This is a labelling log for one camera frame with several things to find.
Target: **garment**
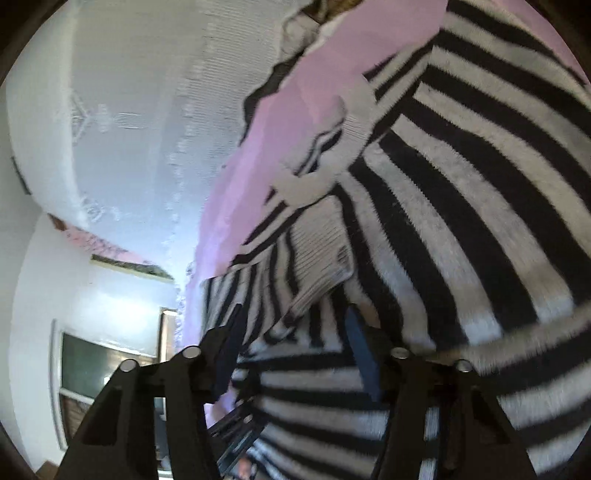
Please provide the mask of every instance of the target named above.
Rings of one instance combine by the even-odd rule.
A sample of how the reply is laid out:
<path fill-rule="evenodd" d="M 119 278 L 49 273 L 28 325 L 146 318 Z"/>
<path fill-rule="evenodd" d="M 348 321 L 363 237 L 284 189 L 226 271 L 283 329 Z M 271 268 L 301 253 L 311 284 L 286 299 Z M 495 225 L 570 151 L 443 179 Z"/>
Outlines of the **garment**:
<path fill-rule="evenodd" d="M 353 303 L 395 343 L 471 361 L 552 478 L 591 424 L 591 98 L 485 0 L 450 0 L 431 39 L 363 78 L 355 114 L 289 164 L 228 273 L 203 286 L 206 328 L 236 303 L 248 311 L 233 378 L 261 372 L 255 407 L 269 421 L 249 457 L 274 479 L 369 478 L 387 412 L 344 334 Z M 354 272 L 290 318 L 313 283 L 294 238 L 326 212 Z M 421 479 L 434 475 L 430 418 Z"/>
<path fill-rule="evenodd" d="M 232 155 L 205 205 L 196 252 L 197 283 L 223 273 L 260 220 L 276 162 L 320 132 L 318 122 L 336 108 L 339 93 L 356 75 L 405 45 L 435 35 L 446 3 L 366 0 L 321 49 L 298 62 L 291 85 L 261 102 L 251 137 Z M 515 20 L 588 83 L 564 41 L 525 0 L 495 3 L 516 15 Z M 290 112 L 287 123 L 286 111 Z"/>

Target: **white wall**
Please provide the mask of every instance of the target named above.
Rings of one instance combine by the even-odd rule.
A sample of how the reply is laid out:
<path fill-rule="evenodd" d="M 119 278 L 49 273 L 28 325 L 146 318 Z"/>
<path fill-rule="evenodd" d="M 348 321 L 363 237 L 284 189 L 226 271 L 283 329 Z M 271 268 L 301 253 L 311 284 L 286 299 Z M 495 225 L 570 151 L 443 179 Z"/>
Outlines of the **white wall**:
<path fill-rule="evenodd" d="M 61 461 L 49 387 L 51 323 L 87 340 L 155 355 L 160 307 L 174 307 L 172 284 L 90 263 L 46 215 L 35 229 L 14 297 L 10 380 L 15 416 L 31 466 Z"/>
<path fill-rule="evenodd" d="M 12 299 L 41 209 L 26 195 L 11 163 L 5 90 L 0 89 L 0 421 L 24 453 L 9 388 L 8 348 Z"/>

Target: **silver screw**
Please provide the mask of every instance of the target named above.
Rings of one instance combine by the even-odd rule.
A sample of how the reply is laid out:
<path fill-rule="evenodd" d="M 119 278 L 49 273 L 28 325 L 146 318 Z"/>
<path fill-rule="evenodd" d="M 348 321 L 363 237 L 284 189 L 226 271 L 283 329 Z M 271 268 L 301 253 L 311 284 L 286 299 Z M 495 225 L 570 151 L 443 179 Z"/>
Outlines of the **silver screw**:
<path fill-rule="evenodd" d="M 390 355 L 398 360 L 405 360 L 410 356 L 410 352 L 402 346 L 397 346 L 390 350 Z"/>
<path fill-rule="evenodd" d="M 119 368 L 122 372 L 131 372 L 137 364 L 138 363 L 135 360 L 128 358 L 127 360 L 123 360 L 121 362 Z"/>
<path fill-rule="evenodd" d="M 473 366 L 468 360 L 458 360 L 456 362 L 456 369 L 460 372 L 468 373 L 472 371 Z"/>
<path fill-rule="evenodd" d="M 188 346 L 183 350 L 183 357 L 185 358 L 195 358 L 199 355 L 201 355 L 201 349 L 198 346 Z"/>

